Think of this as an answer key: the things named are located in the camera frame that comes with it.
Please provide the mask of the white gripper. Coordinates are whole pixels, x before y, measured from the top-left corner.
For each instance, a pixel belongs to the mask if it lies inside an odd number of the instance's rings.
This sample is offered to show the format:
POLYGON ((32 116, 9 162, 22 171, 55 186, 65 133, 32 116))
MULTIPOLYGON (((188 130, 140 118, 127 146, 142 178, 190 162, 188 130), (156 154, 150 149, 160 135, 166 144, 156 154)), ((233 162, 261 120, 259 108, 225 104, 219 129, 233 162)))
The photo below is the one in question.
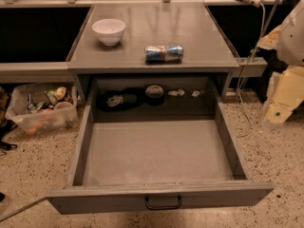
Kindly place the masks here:
POLYGON ((282 73, 274 72, 262 107, 261 125, 268 130, 283 125, 304 102, 304 0, 284 19, 281 26, 263 36, 257 46, 277 50, 277 57, 289 65, 282 73))

